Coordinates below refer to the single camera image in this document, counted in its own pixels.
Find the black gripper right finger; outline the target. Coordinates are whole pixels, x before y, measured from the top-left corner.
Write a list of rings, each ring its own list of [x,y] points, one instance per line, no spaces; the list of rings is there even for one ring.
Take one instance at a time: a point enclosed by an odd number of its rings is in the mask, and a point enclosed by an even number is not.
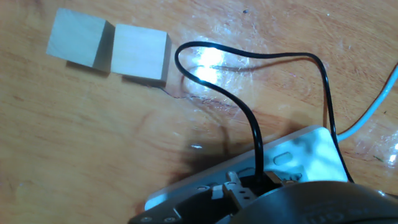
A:
[[[273,183],[281,186],[290,185],[298,182],[299,175],[298,174],[289,174],[286,172],[279,171],[265,171],[266,176],[268,176]]]

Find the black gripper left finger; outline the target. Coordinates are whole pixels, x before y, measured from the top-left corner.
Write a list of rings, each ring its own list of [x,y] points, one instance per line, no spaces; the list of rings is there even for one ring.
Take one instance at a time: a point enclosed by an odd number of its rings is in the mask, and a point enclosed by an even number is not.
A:
[[[132,217],[134,223],[228,223],[232,216],[257,199],[242,186],[235,172],[226,173],[227,181],[214,187],[199,186]]]

